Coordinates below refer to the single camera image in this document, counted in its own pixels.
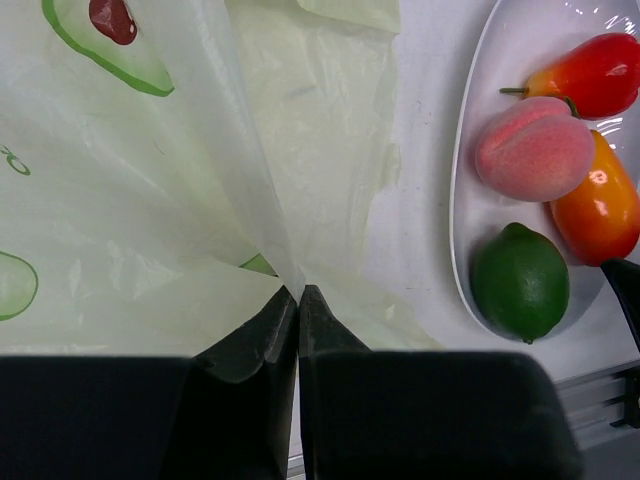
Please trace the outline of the pink fake peach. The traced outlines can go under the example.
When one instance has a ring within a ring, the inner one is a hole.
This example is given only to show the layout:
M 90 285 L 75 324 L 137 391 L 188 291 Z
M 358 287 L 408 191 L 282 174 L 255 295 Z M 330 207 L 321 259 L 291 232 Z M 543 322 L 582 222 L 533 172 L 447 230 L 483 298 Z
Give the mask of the pink fake peach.
M 549 202 L 574 190 L 595 158 L 589 128 L 564 99 L 519 101 L 481 133 L 474 163 L 480 180 L 519 201 Z

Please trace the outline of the red yellow fake pear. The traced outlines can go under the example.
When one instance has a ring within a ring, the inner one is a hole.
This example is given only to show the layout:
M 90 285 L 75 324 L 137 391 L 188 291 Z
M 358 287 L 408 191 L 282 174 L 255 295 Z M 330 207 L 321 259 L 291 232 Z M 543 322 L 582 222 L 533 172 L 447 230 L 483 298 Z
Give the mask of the red yellow fake pear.
M 639 94 L 639 41 L 627 33 L 595 36 L 503 94 L 569 98 L 586 120 L 618 115 Z

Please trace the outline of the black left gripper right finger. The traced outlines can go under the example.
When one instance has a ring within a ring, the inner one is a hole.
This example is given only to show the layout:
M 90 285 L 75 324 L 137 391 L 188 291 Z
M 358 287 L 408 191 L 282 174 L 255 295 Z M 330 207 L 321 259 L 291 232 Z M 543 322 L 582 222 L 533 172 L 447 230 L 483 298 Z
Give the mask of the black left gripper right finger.
M 373 351 L 321 291 L 299 307 L 310 479 L 579 479 L 555 387 L 514 352 Z

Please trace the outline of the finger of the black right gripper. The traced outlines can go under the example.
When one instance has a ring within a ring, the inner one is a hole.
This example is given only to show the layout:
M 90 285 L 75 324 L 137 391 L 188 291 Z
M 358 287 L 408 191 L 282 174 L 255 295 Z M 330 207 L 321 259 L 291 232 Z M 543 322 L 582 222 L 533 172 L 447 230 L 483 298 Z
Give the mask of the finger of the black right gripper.
M 626 259 L 614 258 L 601 265 L 614 291 L 637 349 L 640 349 L 640 266 Z

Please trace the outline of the green fake lime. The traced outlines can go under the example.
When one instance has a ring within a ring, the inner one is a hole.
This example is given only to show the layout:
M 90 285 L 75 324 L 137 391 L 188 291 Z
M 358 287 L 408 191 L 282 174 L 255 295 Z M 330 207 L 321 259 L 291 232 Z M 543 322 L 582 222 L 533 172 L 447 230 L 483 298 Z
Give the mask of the green fake lime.
M 527 344 L 562 320 L 570 297 L 568 267 L 559 250 L 517 222 L 476 250 L 470 286 L 485 320 Z

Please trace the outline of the green avocado-print plastic bag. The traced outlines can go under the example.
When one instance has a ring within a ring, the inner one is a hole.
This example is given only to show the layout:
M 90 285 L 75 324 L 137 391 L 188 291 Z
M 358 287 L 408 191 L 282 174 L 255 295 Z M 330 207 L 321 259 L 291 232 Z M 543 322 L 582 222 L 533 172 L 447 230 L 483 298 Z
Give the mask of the green avocado-print plastic bag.
M 398 174 L 395 1 L 5 1 L 1 350 L 191 355 L 320 287 L 433 349 L 359 274 Z

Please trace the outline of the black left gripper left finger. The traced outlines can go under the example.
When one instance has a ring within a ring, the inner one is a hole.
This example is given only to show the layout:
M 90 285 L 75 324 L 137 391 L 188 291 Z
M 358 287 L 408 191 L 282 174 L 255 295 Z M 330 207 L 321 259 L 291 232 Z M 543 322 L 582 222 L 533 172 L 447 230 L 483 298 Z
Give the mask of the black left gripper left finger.
M 296 303 L 193 357 L 3 356 L 5 479 L 283 479 Z

